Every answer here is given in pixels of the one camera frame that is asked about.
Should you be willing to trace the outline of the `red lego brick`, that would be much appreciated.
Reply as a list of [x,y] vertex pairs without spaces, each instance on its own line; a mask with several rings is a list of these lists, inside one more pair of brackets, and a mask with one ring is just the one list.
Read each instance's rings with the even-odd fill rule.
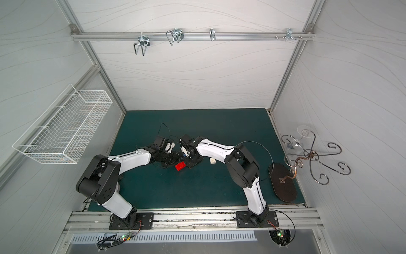
[[185,162],[180,162],[180,163],[178,163],[178,164],[175,165],[175,169],[176,169],[177,171],[181,171],[181,170],[184,169],[185,167],[187,167],[187,165],[186,165]]

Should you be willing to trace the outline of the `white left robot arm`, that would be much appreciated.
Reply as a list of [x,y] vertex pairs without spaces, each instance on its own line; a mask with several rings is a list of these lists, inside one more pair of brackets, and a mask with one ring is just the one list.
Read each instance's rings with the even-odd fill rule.
[[119,156],[96,155],[78,180],[76,191],[115,216],[126,219],[135,208],[119,194],[119,175],[153,163],[171,167],[181,161],[182,155],[177,151],[156,150],[150,147]]

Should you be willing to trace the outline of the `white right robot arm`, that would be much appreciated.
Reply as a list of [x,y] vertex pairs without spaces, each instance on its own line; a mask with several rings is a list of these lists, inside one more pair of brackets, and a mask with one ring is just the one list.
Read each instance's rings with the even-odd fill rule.
[[264,213],[267,204],[259,184],[260,165],[245,146],[226,146],[202,136],[193,139],[188,135],[182,136],[179,143],[188,168],[195,167],[205,157],[225,164],[232,180],[243,188],[248,210],[256,216]]

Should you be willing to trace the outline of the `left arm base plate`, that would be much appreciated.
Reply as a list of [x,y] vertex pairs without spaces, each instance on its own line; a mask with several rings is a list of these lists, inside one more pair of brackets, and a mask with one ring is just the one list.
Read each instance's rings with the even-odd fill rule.
[[122,219],[115,214],[110,217],[110,230],[150,230],[154,220],[154,213],[131,212],[126,218]]

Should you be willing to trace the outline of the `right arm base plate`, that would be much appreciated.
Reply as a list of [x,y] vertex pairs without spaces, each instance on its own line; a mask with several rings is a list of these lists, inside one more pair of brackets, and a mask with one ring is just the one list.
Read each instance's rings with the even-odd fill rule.
[[237,211],[233,214],[238,228],[278,228],[279,220],[275,211],[265,210],[261,215],[250,211]]

